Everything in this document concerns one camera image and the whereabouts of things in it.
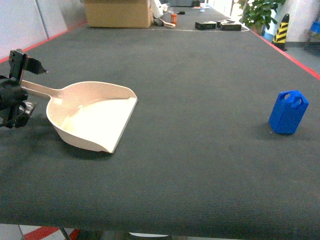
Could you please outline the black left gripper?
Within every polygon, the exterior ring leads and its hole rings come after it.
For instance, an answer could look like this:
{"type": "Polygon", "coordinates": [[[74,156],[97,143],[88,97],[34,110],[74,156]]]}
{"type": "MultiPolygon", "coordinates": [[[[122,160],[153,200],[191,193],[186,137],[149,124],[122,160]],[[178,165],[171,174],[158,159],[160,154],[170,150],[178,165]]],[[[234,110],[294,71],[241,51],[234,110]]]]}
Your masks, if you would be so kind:
{"type": "Polygon", "coordinates": [[[48,71],[40,61],[28,57],[21,49],[11,50],[8,61],[9,76],[0,77],[0,126],[21,128],[27,125],[37,106],[27,101],[29,95],[21,85],[23,73],[28,71],[40,75],[48,71]]]}

